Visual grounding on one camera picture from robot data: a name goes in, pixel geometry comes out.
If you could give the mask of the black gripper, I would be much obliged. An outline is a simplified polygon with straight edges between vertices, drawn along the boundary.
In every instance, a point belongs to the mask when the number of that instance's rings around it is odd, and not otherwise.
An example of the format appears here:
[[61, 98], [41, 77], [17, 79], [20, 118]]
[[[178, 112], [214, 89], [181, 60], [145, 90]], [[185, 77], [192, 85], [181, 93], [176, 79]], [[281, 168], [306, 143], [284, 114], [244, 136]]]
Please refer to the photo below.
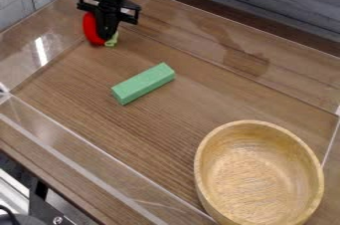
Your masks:
[[120, 22], [138, 23], [142, 10], [141, 6], [130, 0], [78, 0], [77, 9], [93, 14], [97, 33], [104, 40], [113, 37]]

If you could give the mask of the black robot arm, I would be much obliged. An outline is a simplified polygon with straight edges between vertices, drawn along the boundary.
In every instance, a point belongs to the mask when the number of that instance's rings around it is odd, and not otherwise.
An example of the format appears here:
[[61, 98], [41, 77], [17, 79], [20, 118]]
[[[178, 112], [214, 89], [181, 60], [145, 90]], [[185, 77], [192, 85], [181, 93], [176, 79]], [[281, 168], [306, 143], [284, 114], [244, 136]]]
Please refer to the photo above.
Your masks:
[[121, 22], [137, 25], [142, 10], [130, 0], [78, 0], [77, 9], [85, 11], [92, 19], [92, 33], [98, 43], [114, 37]]

